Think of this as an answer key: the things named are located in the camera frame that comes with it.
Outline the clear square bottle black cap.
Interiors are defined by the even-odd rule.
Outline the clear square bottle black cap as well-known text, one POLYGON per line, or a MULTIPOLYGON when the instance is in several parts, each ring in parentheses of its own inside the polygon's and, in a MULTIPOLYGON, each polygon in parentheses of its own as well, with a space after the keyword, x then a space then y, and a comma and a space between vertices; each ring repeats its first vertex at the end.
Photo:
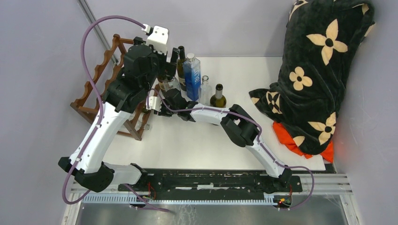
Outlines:
POLYGON ((178 91, 181 90, 180 83, 176 77, 172 77, 171 79, 166 78, 162 83, 164 87, 164 93, 172 89, 176 89, 178 91))

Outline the blue square glass bottle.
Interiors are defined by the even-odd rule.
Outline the blue square glass bottle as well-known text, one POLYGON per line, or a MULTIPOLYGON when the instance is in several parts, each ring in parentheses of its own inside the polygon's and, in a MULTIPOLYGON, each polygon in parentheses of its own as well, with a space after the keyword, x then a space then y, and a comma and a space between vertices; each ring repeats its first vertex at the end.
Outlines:
POLYGON ((200 60, 193 53, 187 54, 187 61, 183 63, 187 97, 192 101, 199 99, 201 85, 200 60))

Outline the green wine bottle brown label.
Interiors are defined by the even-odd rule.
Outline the green wine bottle brown label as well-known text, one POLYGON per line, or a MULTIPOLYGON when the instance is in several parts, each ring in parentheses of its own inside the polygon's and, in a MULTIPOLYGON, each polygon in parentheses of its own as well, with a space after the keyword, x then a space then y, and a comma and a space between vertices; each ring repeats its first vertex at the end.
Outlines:
POLYGON ((141 109, 141 112, 142 113, 149 113, 151 110, 149 110, 149 109, 147 109, 147 107, 146 107, 146 105, 143 105, 143 107, 142 107, 142 109, 141 109))

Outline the clear round glass bottle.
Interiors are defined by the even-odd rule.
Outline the clear round glass bottle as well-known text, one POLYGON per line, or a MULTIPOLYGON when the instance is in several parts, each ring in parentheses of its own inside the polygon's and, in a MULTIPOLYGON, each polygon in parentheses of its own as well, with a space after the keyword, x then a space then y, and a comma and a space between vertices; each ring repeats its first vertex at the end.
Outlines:
POLYGON ((203 105, 210 106, 210 99, 213 95, 212 87, 209 84, 209 77, 207 75, 202 76, 201 86, 199 90, 199 102, 203 105))

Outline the brown wooden wine rack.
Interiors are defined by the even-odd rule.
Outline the brown wooden wine rack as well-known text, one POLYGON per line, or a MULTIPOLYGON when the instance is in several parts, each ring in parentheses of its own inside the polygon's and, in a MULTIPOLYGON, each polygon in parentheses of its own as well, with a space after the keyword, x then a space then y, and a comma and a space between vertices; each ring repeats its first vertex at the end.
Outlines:
POLYGON ((70 105, 89 123, 100 111, 100 106, 106 102, 115 107, 114 112, 127 112, 130 115, 122 120, 125 132, 119 135, 129 136, 138 141, 142 140, 144 129, 136 128, 140 115, 143 116, 142 125, 146 125, 148 114, 144 112, 144 99, 152 88, 157 77, 165 72, 165 55, 155 51, 153 45, 146 45, 140 38, 121 38, 113 36, 112 47, 104 52, 103 62, 94 69, 93 82, 86 82, 83 96, 77 98, 70 105), (111 78, 106 80, 105 89, 99 95, 100 100, 94 108, 85 107, 85 103, 108 65, 116 49, 121 52, 121 60, 113 68, 111 78))

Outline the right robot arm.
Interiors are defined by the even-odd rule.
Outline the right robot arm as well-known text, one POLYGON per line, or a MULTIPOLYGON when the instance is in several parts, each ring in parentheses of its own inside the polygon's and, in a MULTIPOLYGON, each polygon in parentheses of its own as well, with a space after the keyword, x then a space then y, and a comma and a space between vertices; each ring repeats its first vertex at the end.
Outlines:
POLYGON ((221 126, 235 145, 246 148, 257 158, 271 177, 274 190, 284 191, 290 185, 291 169, 268 149, 261 137, 262 128, 240 105, 234 104, 230 108, 207 106, 186 100, 177 89, 168 90, 163 97, 148 96, 145 103, 148 110, 161 116, 176 114, 184 121, 221 126))

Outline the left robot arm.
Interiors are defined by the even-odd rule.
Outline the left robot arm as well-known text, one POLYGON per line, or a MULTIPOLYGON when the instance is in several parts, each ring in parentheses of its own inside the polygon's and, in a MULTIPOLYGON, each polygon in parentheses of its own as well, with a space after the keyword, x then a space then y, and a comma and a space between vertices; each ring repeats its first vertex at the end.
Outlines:
POLYGON ((136 191, 146 188, 147 177, 143 175, 146 171, 141 167, 105 163, 103 157, 121 126, 147 98, 156 78, 176 74, 179 52, 173 48, 167 61, 167 54, 153 44, 134 39, 123 57, 123 67, 100 100, 102 111, 97 113, 81 145, 70 157, 61 157, 58 162, 77 183, 97 193, 113 184, 130 184, 136 191))

